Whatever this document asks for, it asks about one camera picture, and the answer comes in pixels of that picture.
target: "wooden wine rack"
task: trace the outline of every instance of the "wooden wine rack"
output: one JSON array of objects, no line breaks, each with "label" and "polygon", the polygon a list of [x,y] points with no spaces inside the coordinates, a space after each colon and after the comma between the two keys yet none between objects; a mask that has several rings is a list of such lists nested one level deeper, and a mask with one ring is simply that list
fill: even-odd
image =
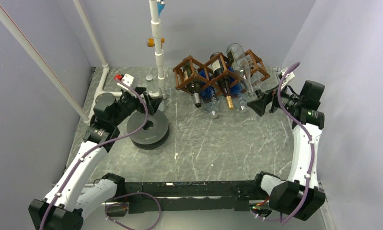
[{"label": "wooden wine rack", "polygon": [[[250,57],[253,65],[254,65],[254,68],[251,69],[251,75],[253,75],[257,71],[259,71],[261,74],[263,74],[263,77],[260,79],[261,81],[264,81],[270,77],[270,74],[266,71],[265,65],[263,64],[263,61],[260,57],[258,57],[256,54],[254,54],[250,49],[248,49],[245,52],[245,55]],[[222,74],[220,74],[219,76],[217,76],[213,79],[210,79],[210,75],[213,74],[213,71],[209,66],[211,66],[211,64],[218,59],[220,60],[220,64],[222,65],[222,67],[225,71]],[[191,76],[189,76],[189,78],[185,80],[182,67],[186,63],[189,63],[189,65],[191,67]],[[235,81],[230,84],[230,88],[235,86],[240,81],[238,79],[238,76],[228,69],[230,67],[230,64],[227,64],[227,63],[228,63],[228,58],[222,53],[218,53],[217,55],[213,56],[205,64],[202,64],[201,62],[199,62],[198,60],[193,58],[193,56],[191,56],[191,55],[186,57],[182,62],[180,62],[176,67],[173,68],[174,77],[176,80],[176,89],[177,90],[183,90],[183,91],[189,93],[186,86],[193,79],[197,78],[199,81],[205,83],[205,85],[201,88],[202,91],[205,90],[206,88],[208,88],[209,86],[213,86],[217,90],[220,90],[220,87],[218,86],[217,81],[219,81],[220,79],[224,78],[227,75],[235,79]],[[199,75],[199,72],[202,70],[204,70],[206,77]]]}]

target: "white wall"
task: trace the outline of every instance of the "white wall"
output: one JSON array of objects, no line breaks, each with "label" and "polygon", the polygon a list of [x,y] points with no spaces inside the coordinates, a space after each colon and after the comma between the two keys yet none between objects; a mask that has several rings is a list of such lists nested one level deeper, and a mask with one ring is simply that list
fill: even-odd
[{"label": "white wall", "polygon": [[319,178],[338,229],[383,229],[383,0],[317,0],[284,66],[325,84]]},{"label": "white wall", "polygon": [[[280,66],[315,0],[167,0],[161,20],[166,66],[188,55],[201,62],[231,43],[252,49],[267,66]],[[71,0],[58,0],[93,66],[101,62]],[[109,64],[154,66],[147,0],[81,0]]]},{"label": "white wall", "polygon": [[[0,0],[75,99],[90,64],[54,1]],[[0,22],[0,230],[32,230],[28,206],[66,164],[79,116]]]}]

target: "marble tabletop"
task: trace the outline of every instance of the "marble tabletop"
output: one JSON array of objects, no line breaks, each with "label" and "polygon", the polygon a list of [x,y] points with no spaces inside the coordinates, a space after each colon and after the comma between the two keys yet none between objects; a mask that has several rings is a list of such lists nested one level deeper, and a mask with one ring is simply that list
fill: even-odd
[{"label": "marble tabletop", "polygon": [[[262,89],[276,86],[275,73],[268,69],[271,78],[264,81]],[[177,91],[174,73],[168,73],[165,115],[169,119],[168,140],[154,150],[135,147],[129,138],[114,144],[107,156],[98,164],[89,182],[106,173],[125,177],[128,182],[160,181],[224,181],[252,180],[260,171],[266,171],[286,179],[293,156],[293,135],[290,121],[281,110],[263,117],[251,109],[247,113],[227,109],[223,97],[219,100],[221,112],[211,119],[203,108],[195,108],[192,97]],[[95,88],[102,73],[97,68],[84,104],[89,113]],[[117,74],[131,74],[145,85],[147,74],[157,75],[152,67],[113,68],[105,82],[106,91],[118,91],[113,80]],[[126,133],[127,121],[119,125]],[[87,126],[80,121],[67,166],[80,148]]]}]

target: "white pole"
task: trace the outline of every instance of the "white pole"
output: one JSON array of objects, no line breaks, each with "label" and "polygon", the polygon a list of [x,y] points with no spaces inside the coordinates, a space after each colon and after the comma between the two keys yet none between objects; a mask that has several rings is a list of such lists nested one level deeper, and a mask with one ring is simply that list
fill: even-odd
[{"label": "white pole", "polygon": [[156,56],[156,65],[158,71],[158,84],[159,88],[162,90],[163,98],[166,98],[165,90],[165,78],[163,71],[163,50],[162,50],[162,25],[159,19],[159,13],[157,11],[157,2],[156,0],[149,0],[149,6],[151,9],[151,25],[152,25],[152,35],[154,39],[155,46],[155,56]]},{"label": "white pole", "polygon": [[102,52],[102,49],[97,41],[97,38],[95,37],[95,34],[93,32],[93,29],[90,26],[90,22],[88,21],[87,16],[85,15],[85,12],[81,6],[80,0],[73,0],[74,5],[77,9],[78,15],[81,18],[82,23],[84,24],[85,30],[87,31],[88,35],[90,36],[91,42],[93,43],[93,46],[95,48],[95,51],[98,54],[98,57],[100,58],[103,67],[107,67],[108,63],[106,62],[105,56]]},{"label": "white pole", "polygon": [[[97,52],[97,55],[98,55],[99,59],[101,60],[102,66],[103,66],[103,73],[101,75],[100,82],[98,83],[98,86],[95,89],[93,103],[91,105],[91,109],[90,109],[90,113],[89,113],[89,117],[91,118],[94,115],[95,99],[100,94],[105,93],[104,92],[104,85],[105,85],[106,77],[108,76],[108,73],[109,73],[109,66],[108,66],[108,63],[105,59],[104,53],[102,52],[102,49],[98,43],[98,40],[95,37],[94,31],[91,28],[91,25],[90,25],[90,22],[88,21],[87,15],[85,15],[85,12],[84,12],[84,9],[82,8],[80,0],[73,0],[73,2],[74,2],[74,6],[76,7],[77,12],[81,18],[81,21],[84,24],[85,30],[87,31],[88,36],[90,37],[91,42],[95,48],[95,51]],[[122,95],[121,92],[111,92],[111,93],[113,93],[113,95],[116,97],[120,97]]]},{"label": "white pole", "polygon": [[86,122],[89,121],[88,116],[85,114],[81,106],[75,101],[72,95],[67,91],[66,87],[61,83],[58,77],[55,75],[50,66],[45,62],[45,60],[40,56],[38,51],[32,46],[26,36],[18,28],[16,23],[8,16],[5,9],[0,5],[0,21],[4,26],[9,30],[9,32],[16,38],[16,40],[21,44],[29,56],[36,62],[40,69],[46,74],[46,76],[51,80],[55,87],[60,91],[60,93],[67,99],[70,105],[74,110],[80,115],[80,117]]}]

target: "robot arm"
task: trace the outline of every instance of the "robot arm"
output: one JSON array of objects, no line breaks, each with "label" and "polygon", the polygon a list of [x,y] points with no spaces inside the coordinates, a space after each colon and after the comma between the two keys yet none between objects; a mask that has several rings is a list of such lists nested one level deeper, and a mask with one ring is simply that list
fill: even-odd
[{"label": "robot arm", "polygon": [[[133,85],[134,78],[130,75],[126,74],[123,78],[118,76],[118,79],[124,81],[129,86]],[[162,98],[152,99],[145,92],[146,89],[142,87],[137,87],[135,91],[138,94],[143,94],[148,112],[150,115],[153,115]],[[100,180],[97,186],[81,194],[85,183],[114,143],[111,142],[96,148],[85,158],[83,155],[98,144],[117,138],[119,135],[117,126],[134,111],[145,113],[145,109],[139,99],[133,97],[129,92],[123,91],[119,100],[111,93],[104,93],[96,98],[94,116],[72,164],[43,200],[35,199],[29,206],[29,213],[37,230],[39,229],[44,212],[51,205],[55,194],[58,198],[46,219],[46,226],[44,227],[46,230],[80,229],[89,214],[103,202],[116,195],[125,193],[125,179],[109,173]],[[69,174],[73,170],[74,173],[69,178]],[[64,183],[66,185],[59,193],[59,189]]]},{"label": "robot arm", "polygon": [[[272,102],[270,112],[275,112],[280,107],[276,97],[276,90],[277,87],[266,92],[256,91],[258,99],[249,102],[247,105],[262,116],[265,113],[267,104]],[[310,176],[306,202],[294,216],[301,220],[307,220],[325,201],[325,194],[318,190],[316,174],[318,142],[324,128],[324,114],[318,112],[317,109],[323,91],[323,85],[313,81],[306,81],[300,95],[294,92],[288,95],[287,88],[281,92],[284,107],[312,136],[315,151],[311,176],[307,173],[311,161],[309,138],[300,126],[293,123],[293,160],[287,180],[282,181],[275,175],[265,173],[260,183],[261,189],[266,191],[270,197],[270,209],[290,214],[303,197],[306,178]]]}]

